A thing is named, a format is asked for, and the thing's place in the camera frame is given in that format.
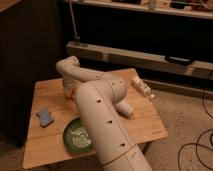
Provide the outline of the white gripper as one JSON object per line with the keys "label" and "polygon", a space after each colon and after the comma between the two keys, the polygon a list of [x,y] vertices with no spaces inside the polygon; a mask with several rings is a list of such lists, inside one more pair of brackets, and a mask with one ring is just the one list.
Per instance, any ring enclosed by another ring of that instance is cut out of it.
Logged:
{"label": "white gripper", "polygon": [[66,98],[68,99],[73,99],[74,98],[74,93],[77,90],[79,81],[76,79],[63,79],[63,88],[64,88],[64,94]]}

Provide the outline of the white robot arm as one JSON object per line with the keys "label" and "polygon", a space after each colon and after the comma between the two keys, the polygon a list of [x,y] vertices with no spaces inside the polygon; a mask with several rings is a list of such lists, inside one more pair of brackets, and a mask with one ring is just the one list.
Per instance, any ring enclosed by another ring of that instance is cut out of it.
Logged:
{"label": "white robot arm", "polygon": [[56,70],[64,87],[81,82],[75,103],[104,171],[153,171],[115,109],[127,94],[125,81],[108,72],[80,67],[75,56],[58,61]]}

